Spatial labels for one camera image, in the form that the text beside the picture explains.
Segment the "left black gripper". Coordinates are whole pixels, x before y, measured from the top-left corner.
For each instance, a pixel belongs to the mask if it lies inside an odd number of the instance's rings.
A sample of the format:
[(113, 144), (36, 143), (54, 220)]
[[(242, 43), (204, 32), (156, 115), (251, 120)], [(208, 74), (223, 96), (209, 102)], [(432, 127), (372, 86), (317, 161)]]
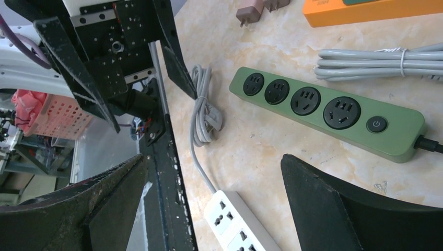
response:
[(63, 1), (85, 66), (57, 17), (33, 22), (47, 49), (92, 97), (117, 133), (120, 126), (101, 90), (127, 90), (155, 75), (149, 44), (160, 38), (168, 77), (193, 100), (196, 87), (181, 52), (171, 1)]

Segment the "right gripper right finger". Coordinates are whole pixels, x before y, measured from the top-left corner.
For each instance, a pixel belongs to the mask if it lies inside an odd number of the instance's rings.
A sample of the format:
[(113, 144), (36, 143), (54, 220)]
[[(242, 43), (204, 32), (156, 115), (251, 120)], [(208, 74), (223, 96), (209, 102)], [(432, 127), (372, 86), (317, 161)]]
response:
[(290, 154), (281, 172), (302, 250), (442, 250), (442, 208), (379, 195)]

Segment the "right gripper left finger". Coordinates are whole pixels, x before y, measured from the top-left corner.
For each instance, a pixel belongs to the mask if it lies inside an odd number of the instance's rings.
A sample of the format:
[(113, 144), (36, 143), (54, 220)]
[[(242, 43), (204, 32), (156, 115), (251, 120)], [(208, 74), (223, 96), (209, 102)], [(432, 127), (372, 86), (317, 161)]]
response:
[(138, 154), (103, 173), (1, 207), (1, 250), (126, 250), (147, 163)]

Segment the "green power strip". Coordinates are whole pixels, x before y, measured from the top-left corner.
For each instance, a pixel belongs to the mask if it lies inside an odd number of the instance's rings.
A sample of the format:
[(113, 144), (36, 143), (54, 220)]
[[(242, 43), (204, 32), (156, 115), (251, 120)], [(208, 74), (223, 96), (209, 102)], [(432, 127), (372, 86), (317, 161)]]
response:
[(408, 162), (427, 126), (417, 110), (241, 67), (239, 98), (395, 163)]

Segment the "orange power strip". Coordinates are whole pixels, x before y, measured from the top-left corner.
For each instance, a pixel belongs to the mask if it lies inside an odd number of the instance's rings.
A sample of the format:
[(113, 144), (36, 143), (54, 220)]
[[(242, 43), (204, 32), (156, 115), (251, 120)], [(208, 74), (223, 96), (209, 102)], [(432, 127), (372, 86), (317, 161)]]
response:
[(316, 28), (442, 13), (442, 1), (305, 1), (302, 13)]

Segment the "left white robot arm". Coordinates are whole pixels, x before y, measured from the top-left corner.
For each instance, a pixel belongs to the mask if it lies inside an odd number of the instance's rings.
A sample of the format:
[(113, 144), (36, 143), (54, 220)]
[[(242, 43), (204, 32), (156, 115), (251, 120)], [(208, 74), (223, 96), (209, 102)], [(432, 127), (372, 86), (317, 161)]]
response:
[(1, 18), (2, 37), (18, 50), (14, 59), (59, 73), (80, 107), (107, 121), (125, 113), (146, 119), (160, 99), (132, 84), (155, 69), (150, 45), (160, 42), (168, 77), (192, 99), (196, 87), (186, 69), (170, 1), (6, 1), (37, 34), (27, 44)]

